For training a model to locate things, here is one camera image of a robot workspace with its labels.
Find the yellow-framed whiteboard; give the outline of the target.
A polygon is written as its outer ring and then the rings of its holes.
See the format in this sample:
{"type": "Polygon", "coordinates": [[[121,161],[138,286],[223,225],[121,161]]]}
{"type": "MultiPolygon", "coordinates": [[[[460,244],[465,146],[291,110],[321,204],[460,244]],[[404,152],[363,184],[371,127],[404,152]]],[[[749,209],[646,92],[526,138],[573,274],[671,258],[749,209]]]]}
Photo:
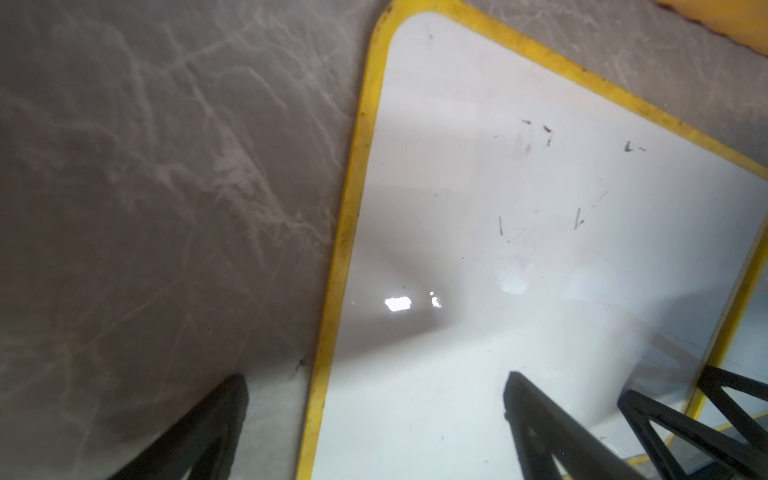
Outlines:
{"type": "Polygon", "coordinates": [[[461,1],[372,32],[296,475],[524,479],[520,372],[641,477],[617,402],[684,412],[767,170],[461,1]]]}
{"type": "MultiPolygon", "coordinates": [[[[767,453],[767,281],[749,296],[724,357],[704,367],[697,391],[704,412],[694,419],[767,453]]],[[[656,423],[654,430],[691,479],[747,479],[726,470],[682,437],[656,423]]]]}

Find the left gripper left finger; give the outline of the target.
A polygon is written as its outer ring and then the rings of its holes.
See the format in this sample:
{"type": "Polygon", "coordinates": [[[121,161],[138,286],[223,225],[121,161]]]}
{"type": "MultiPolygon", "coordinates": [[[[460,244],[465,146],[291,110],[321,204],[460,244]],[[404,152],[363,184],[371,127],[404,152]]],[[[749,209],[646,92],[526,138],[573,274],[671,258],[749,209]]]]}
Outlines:
{"type": "Polygon", "coordinates": [[[227,479],[248,403],[244,376],[228,376],[111,478],[227,479]]]}

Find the yellow plastic storage box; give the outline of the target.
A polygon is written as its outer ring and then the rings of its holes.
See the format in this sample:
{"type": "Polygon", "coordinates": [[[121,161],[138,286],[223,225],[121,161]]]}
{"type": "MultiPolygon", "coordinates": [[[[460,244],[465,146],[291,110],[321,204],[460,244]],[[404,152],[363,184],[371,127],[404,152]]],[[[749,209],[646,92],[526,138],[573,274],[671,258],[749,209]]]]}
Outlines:
{"type": "Polygon", "coordinates": [[[659,0],[710,30],[767,55],[767,0],[659,0]]]}

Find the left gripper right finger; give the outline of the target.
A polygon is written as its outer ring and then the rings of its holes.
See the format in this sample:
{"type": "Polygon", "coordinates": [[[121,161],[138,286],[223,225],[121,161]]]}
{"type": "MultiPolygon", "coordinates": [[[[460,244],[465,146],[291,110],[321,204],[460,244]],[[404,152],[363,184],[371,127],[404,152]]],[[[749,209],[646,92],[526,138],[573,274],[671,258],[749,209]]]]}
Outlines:
{"type": "Polygon", "coordinates": [[[526,479],[639,479],[641,476],[593,437],[520,372],[508,376],[503,402],[526,479]]]}

